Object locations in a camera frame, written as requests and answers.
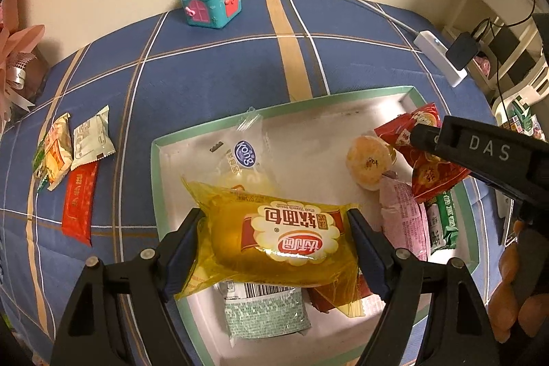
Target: finger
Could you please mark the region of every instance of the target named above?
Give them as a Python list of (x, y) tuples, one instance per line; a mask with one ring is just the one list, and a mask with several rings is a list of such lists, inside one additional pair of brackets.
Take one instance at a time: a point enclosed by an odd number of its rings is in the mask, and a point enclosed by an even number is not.
[(501, 280), (510, 284), (518, 272), (518, 250), (517, 243), (512, 243), (505, 249), (498, 264), (501, 273)]
[(535, 337), (549, 316), (549, 294), (529, 297), (518, 314), (518, 322), (529, 337)]
[(510, 329), (517, 320), (518, 304), (510, 284), (501, 283), (496, 287), (488, 303), (488, 318), (492, 329)]
[(492, 332), (493, 332), (493, 337), (499, 343), (505, 343), (511, 336), (511, 331), (509, 329), (503, 330), (497, 326), (492, 326)]
[(524, 223), (524, 221), (515, 221), (515, 223), (513, 224), (513, 233), (518, 236), (518, 234), (523, 230), (525, 225), (526, 224)]

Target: blue oval logo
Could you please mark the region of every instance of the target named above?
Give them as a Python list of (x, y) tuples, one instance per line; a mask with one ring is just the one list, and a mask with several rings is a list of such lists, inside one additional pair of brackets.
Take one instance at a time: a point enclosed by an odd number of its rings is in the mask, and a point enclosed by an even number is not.
[(241, 165), (251, 168), (255, 164), (255, 151), (246, 140), (241, 140), (234, 147), (234, 155)]

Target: green and white tray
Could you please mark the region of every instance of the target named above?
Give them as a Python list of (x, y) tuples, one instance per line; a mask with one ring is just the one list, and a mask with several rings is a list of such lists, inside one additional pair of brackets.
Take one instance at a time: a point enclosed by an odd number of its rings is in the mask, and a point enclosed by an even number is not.
[[(281, 195), (332, 204), (360, 202), (363, 214), (376, 228), (381, 218), (379, 193), (364, 191), (352, 181), (345, 167), (345, 156), (356, 136), (423, 104), (425, 101), (414, 87), (396, 86), (262, 109)], [(209, 149), (222, 141), (224, 132), (241, 119), (242, 115), (223, 118), (153, 141), (151, 177), (160, 239), (176, 230), (195, 206), (179, 179), (183, 166), (186, 170), (193, 166), (192, 178), (208, 174), (215, 168), (208, 165)], [(395, 170), (400, 179), (410, 181), (412, 170), (400, 155)], [(450, 257), (459, 256), (473, 272), (479, 264), (478, 239), (462, 183), (452, 190), (452, 195), (460, 229), (458, 246), (455, 250), (438, 251), (432, 261), (445, 263)], [(336, 366), (360, 356), (382, 308), (376, 299), (373, 296), (364, 302), (365, 308), (375, 311), (352, 319), (338, 310), (319, 313), (307, 304), (312, 327), (305, 335), (237, 340), (234, 346), (225, 328), (223, 299), (213, 287), (179, 300), (177, 306), (204, 365)], [(422, 299), (416, 322), (427, 311), (428, 300)]]

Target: pink package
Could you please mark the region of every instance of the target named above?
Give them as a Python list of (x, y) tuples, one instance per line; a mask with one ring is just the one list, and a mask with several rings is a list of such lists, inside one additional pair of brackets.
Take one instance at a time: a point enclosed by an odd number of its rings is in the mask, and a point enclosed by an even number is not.
[(394, 248), (407, 248), (420, 261), (426, 261), (431, 253), (427, 215), (423, 204), (414, 199), (412, 187), (384, 174), (379, 201), (385, 237)]

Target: table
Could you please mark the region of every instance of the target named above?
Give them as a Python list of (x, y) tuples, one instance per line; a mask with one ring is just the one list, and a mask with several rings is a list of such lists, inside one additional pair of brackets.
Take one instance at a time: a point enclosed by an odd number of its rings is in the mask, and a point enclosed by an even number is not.
[[(468, 76), (452, 88), (407, 35), (350, 0), (242, 0), (225, 28), (190, 27), (179, 9), (136, 22), (78, 50), (52, 68), (45, 90), (0, 141), (0, 296), (15, 328), (48, 359), (64, 307), (84, 261), (131, 259), (158, 243), (150, 187), (150, 145), (199, 123), (321, 95), (413, 85), (441, 114), (495, 123)], [(417, 30), (440, 33), (417, 14), (380, 5)], [(31, 159), (41, 131), (69, 112), (71, 128), (110, 106), (117, 153), (100, 162), (92, 247), (60, 231), (65, 179), (36, 194)], [(477, 224), (480, 265), (473, 273), (485, 302), (500, 281), (502, 252), (493, 191), (465, 181)], [(175, 305), (170, 312), (184, 338)], [(132, 351), (150, 364), (122, 299)], [(421, 331), (425, 321), (415, 330)], [(419, 348), (409, 343), (405, 361)]]

